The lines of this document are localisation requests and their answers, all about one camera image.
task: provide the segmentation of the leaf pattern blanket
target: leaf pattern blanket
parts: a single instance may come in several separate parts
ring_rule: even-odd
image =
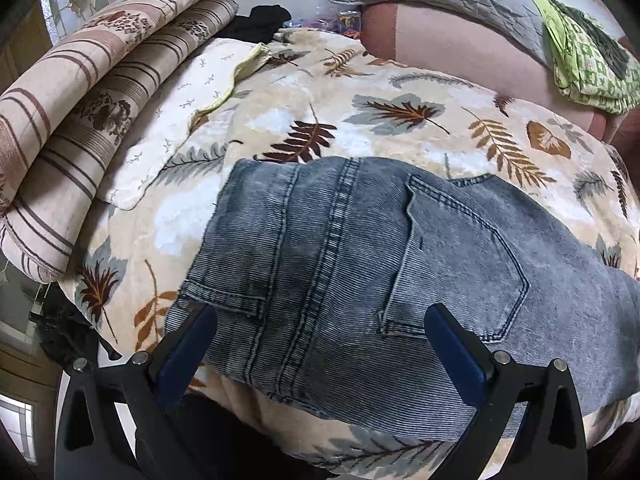
[[[494,173],[564,222],[603,266],[638,275],[638,199],[615,150],[580,128],[466,80],[377,59],[342,36],[282,31],[270,49],[267,64],[198,122],[135,208],[92,205],[61,285],[125,357],[162,337],[218,192],[241,157],[386,156],[446,178]],[[191,387],[285,452],[336,473],[426,479],[452,446],[321,420],[209,365]],[[640,416],[638,397],[585,416],[590,446]],[[510,445],[501,441],[485,477]]]

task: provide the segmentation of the gray denim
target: gray denim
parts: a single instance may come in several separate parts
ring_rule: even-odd
[[[639,285],[491,175],[240,160],[166,330],[193,300],[218,311],[207,357],[220,372],[396,436],[457,440],[474,413],[424,336],[436,301],[492,351],[564,358],[584,414],[640,389]]]

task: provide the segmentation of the metal screw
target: metal screw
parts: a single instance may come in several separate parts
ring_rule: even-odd
[[[141,350],[140,352],[136,352],[131,357],[131,362],[135,365],[143,365],[147,361],[149,361],[149,354],[144,350]]]
[[[556,368],[556,370],[560,370],[561,372],[564,372],[567,368],[564,359],[554,359],[554,367]]]
[[[74,370],[76,372],[82,372],[86,366],[88,361],[84,357],[79,357],[74,361]]]
[[[496,353],[494,353],[494,359],[501,365],[505,365],[509,361],[511,361],[511,356],[504,350],[498,350]]]

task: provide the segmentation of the green patterned cloth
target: green patterned cloth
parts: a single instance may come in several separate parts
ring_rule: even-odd
[[[554,78],[560,93],[576,103],[624,114],[640,104],[640,64],[631,54],[624,79],[605,62],[585,30],[549,0],[533,0],[551,37]],[[594,26],[602,26],[585,15]]]

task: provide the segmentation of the black cloth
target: black cloth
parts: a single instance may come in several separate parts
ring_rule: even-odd
[[[216,34],[216,38],[232,38],[249,43],[269,43],[282,24],[291,19],[287,9],[279,5],[262,5],[251,9],[249,16],[236,16]]]
[[[31,313],[30,320],[36,324],[36,333],[44,353],[67,374],[73,373],[73,362],[79,357],[97,366],[98,344],[102,344],[109,359],[122,357],[94,330],[57,283],[49,287],[41,313]]]
[[[167,415],[184,449],[207,479],[326,480],[336,476],[284,454],[269,437],[200,393],[187,393]],[[150,480],[163,478],[137,434],[136,460]]]
[[[591,20],[589,20],[581,10],[575,9],[575,7],[566,6],[557,0],[549,1],[554,4],[560,12],[569,16],[574,20],[574,22],[582,27],[582,29],[587,33],[587,36],[591,38],[591,41],[595,43],[596,48],[602,54],[605,63],[611,71],[618,79],[624,79],[629,55],[622,46],[610,37],[609,34],[593,25]]]

